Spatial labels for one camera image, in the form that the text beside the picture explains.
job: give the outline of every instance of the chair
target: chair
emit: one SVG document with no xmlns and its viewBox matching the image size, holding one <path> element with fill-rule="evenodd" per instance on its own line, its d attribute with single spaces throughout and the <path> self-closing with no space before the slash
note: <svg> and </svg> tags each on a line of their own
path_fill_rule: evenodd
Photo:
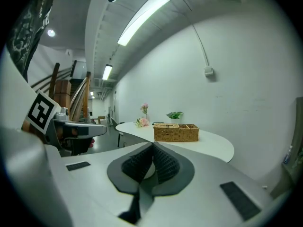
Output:
<svg viewBox="0 0 303 227">
<path fill-rule="evenodd" d="M 114 120 L 114 118 L 111 118 L 112 119 L 112 124 L 113 124 L 113 127 L 115 129 L 115 131 L 118 131 L 116 129 L 116 126 L 118 125 L 118 123 Z M 123 133 L 118 131 L 119 132 L 119 137 L 118 137 L 118 147 L 119 147 L 119 144 L 120 144 L 120 136 L 123 136 Z"/>
</svg>

